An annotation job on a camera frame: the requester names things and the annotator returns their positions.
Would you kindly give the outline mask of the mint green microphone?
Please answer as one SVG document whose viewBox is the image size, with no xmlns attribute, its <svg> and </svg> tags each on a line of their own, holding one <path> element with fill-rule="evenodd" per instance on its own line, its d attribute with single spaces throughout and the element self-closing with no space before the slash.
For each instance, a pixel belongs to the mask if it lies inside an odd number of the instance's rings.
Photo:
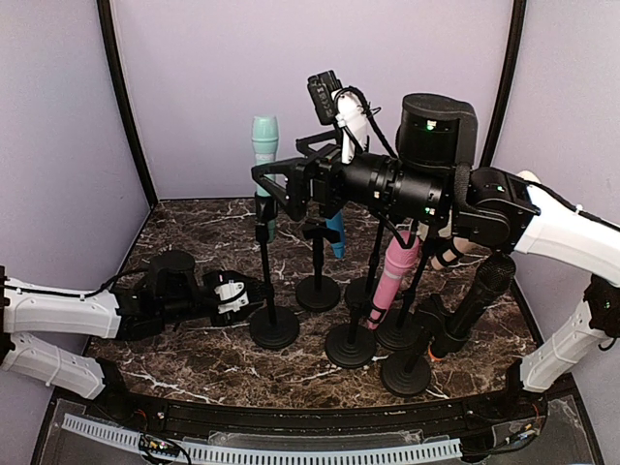
<svg viewBox="0 0 620 465">
<path fill-rule="evenodd" d="M 273 163 L 279 144 L 279 126 L 275 115 L 256 115 L 253 118 L 251 141 L 255 166 Z M 277 205 L 260 185 L 255 189 L 256 239 L 261 245 L 271 243 L 275 237 Z"/>
</svg>

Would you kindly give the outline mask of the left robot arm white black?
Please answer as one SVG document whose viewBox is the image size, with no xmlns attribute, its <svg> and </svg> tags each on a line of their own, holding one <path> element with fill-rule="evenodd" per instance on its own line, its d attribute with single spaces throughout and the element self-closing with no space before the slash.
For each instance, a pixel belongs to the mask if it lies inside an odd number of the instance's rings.
<svg viewBox="0 0 620 465">
<path fill-rule="evenodd" d="M 265 284 L 232 270 L 195 275 L 192 255 L 171 250 L 131 270 L 138 282 L 116 288 L 110 278 L 96 291 L 42 287 L 1 277 L 1 367 L 97 399 L 116 422 L 137 413 L 115 363 L 72 354 L 38 338 L 40 332 L 71 333 L 117 341 L 139 341 L 167 326 L 208 318 L 230 326 L 262 307 Z"/>
</svg>

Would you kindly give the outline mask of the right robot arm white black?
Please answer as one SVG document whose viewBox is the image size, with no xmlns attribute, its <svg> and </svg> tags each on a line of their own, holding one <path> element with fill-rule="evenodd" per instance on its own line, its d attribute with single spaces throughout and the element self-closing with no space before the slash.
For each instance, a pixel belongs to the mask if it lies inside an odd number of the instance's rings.
<svg viewBox="0 0 620 465">
<path fill-rule="evenodd" d="M 293 220 L 309 202 L 331 215 L 347 202 L 376 217 L 409 218 L 431 231 L 450 227 L 453 239 L 491 254 L 453 312 L 433 295 L 413 308 L 419 329 L 410 352 L 386 359 L 384 387 L 399 397 L 423 392 L 429 359 L 455 353 L 484 310 L 511 284 L 512 253 L 570 264 L 591 275 L 569 319 L 532 354 L 515 362 L 507 389 L 494 400 L 504 420 L 517 419 L 591 349 L 609 349 L 619 337 L 619 229 L 573 205 L 538 181 L 473 165 L 478 120 L 473 107 L 453 98 L 414 93 L 402 102 L 395 156 L 361 153 L 349 163 L 324 135 L 302 139 L 298 156 L 254 167 L 253 179 Z"/>
</svg>

